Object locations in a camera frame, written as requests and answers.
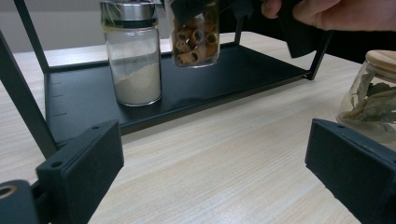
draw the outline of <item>jar lid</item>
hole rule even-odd
[[[156,21],[155,4],[149,0],[104,1],[100,2],[100,8],[102,19],[110,23],[137,21],[140,24],[147,21],[143,27],[148,27]]]
[[[370,70],[375,70],[376,76],[396,83],[396,51],[370,50],[366,53],[366,61],[371,65]]]

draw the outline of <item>black metal shelf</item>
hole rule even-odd
[[[314,79],[332,36],[324,33],[310,69],[304,70],[240,46],[241,18],[234,42],[221,45],[214,65],[181,68],[173,64],[170,53],[162,54],[161,100],[129,107],[116,101],[107,62],[50,67],[24,1],[14,2],[44,74],[46,118],[0,33],[0,65],[6,71],[2,82],[46,158],[107,120],[118,120],[121,134],[127,134],[302,78]]]

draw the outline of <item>glass jar with wooden lid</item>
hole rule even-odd
[[[337,121],[396,150],[396,51],[370,50]]]

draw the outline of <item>hand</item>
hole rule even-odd
[[[282,0],[264,0],[262,15],[274,19],[281,6]],[[303,0],[293,16],[323,30],[396,31],[396,0]]]

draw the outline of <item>jar with white powder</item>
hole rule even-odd
[[[155,4],[101,2],[108,61],[117,101],[150,105],[161,98],[161,53]]]

